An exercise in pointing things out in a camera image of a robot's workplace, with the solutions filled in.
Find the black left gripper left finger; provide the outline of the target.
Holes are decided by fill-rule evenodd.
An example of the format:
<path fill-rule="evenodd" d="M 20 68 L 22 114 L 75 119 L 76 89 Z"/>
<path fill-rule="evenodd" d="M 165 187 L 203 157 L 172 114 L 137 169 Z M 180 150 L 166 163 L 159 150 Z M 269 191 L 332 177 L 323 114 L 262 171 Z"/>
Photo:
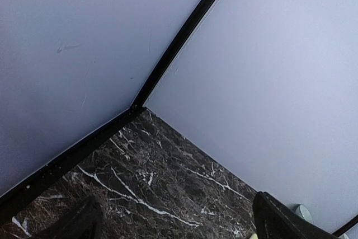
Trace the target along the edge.
<path fill-rule="evenodd" d="M 90 195 L 33 238 L 101 238 L 102 226 L 101 204 Z"/>

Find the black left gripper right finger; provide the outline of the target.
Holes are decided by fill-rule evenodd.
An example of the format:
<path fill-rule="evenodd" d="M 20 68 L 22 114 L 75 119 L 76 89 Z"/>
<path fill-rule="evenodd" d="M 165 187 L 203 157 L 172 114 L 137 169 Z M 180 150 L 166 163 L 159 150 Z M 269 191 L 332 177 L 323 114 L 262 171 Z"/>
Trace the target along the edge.
<path fill-rule="evenodd" d="M 252 208 L 258 238 L 335 238 L 334 235 L 297 216 L 267 192 L 256 193 Z"/>

